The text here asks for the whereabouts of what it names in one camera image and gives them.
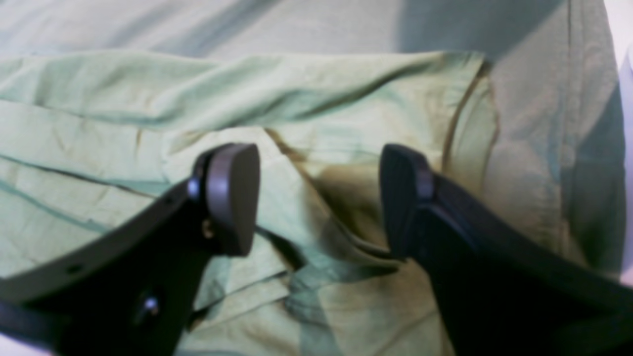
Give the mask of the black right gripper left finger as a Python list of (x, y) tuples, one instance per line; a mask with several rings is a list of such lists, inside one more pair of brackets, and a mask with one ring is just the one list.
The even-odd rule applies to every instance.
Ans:
[(253, 245), (260, 154), (229, 143), (108, 234), (1, 281), (1, 354), (171, 356), (214, 257)]

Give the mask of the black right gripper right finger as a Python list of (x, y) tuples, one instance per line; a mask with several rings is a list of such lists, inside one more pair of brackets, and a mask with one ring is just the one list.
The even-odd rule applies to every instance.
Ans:
[(386, 144), (380, 200), (389, 249), (429, 275), (458, 356), (630, 356), (631, 288), (536, 245), (425, 156)]

